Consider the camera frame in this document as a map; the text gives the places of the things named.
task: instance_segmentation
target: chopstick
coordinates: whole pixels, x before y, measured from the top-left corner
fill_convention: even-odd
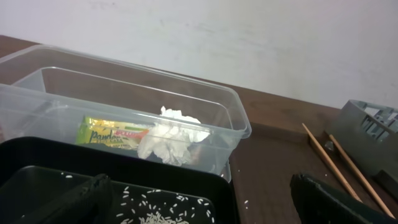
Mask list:
[[[304,129],[307,131],[308,135],[312,139],[312,141],[315,143],[315,145],[318,148],[319,153],[323,156],[323,158],[326,160],[327,164],[330,166],[331,170],[333,173],[336,175],[337,179],[343,184],[345,189],[348,191],[348,193],[353,196],[357,201],[362,202],[361,199],[358,197],[358,195],[355,193],[354,189],[350,186],[348,181],[344,178],[343,174],[341,174],[340,170],[337,168],[335,163],[330,159],[328,154],[325,152],[325,150],[322,148],[322,146],[319,144],[319,142],[315,139],[315,137],[312,135],[310,130],[306,127],[306,125],[303,123]]]
[[[381,198],[378,196],[376,191],[374,191],[373,187],[369,184],[369,182],[366,180],[366,178],[362,175],[361,171],[356,167],[354,162],[349,158],[347,153],[344,151],[344,149],[340,146],[338,141],[333,137],[333,135],[329,135],[329,138],[333,142],[333,144],[337,147],[338,151],[341,153],[343,158],[347,161],[348,165],[354,170],[354,173],[359,177],[361,180],[362,184],[366,187],[366,189],[369,191],[369,193],[373,196],[373,198],[376,200],[376,202],[379,204],[381,209],[390,217],[395,218],[393,214],[390,212],[390,210],[387,208],[386,204],[381,200]]]

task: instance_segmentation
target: snack wrapper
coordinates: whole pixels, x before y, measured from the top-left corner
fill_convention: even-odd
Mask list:
[[[142,124],[85,116],[78,130],[76,144],[102,143],[109,147],[137,150],[149,128]]]

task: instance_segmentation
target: brown table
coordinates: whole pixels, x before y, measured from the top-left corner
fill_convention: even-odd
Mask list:
[[[0,36],[0,57],[35,44]],[[289,187],[291,176],[299,172],[308,173],[344,191],[312,149],[301,126],[305,123],[322,140],[325,136],[323,130],[337,116],[338,109],[237,86],[224,86],[239,94],[252,126],[251,137],[243,139],[229,158],[242,224],[300,223]],[[331,157],[363,202],[381,212],[341,159],[334,154]],[[369,181],[398,217],[398,204],[380,186],[371,179]]]

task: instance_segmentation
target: black tray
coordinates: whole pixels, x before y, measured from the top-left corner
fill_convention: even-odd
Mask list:
[[[212,223],[211,217],[215,223],[238,222],[230,186],[217,175],[27,137],[0,145],[0,223],[20,220],[98,174],[107,174],[112,180],[115,219],[110,223],[121,223],[126,218],[139,223],[138,217],[155,212],[174,220],[185,211],[187,216],[184,214],[183,218],[190,224]],[[127,186],[130,195],[123,198]],[[158,189],[161,192],[148,193]],[[155,210],[149,210],[148,205],[138,206],[144,200],[142,194],[152,208],[157,206]],[[177,194],[188,200],[181,202],[176,199]],[[169,208],[175,203],[178,206],[170,213]]]

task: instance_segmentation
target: wooden table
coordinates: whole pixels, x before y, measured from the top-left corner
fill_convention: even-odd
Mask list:
[[[0,36],[0,57],[35,44]],[[291,176],[299,172],[308,173],[344,191],[312,149],[301,126],[305,123],[321,139],[325,127],[339,113],[338,109],[237,86],[224,86],[239,94],[252,126],[251,137],[243,139],[229,158],[242,224],[300,223],[289,187]],[[341,159],[334,154],[330,156],[363,202],[381,212]],[[369,181],[398,217],[398,204],[380,186],[371,179]]]

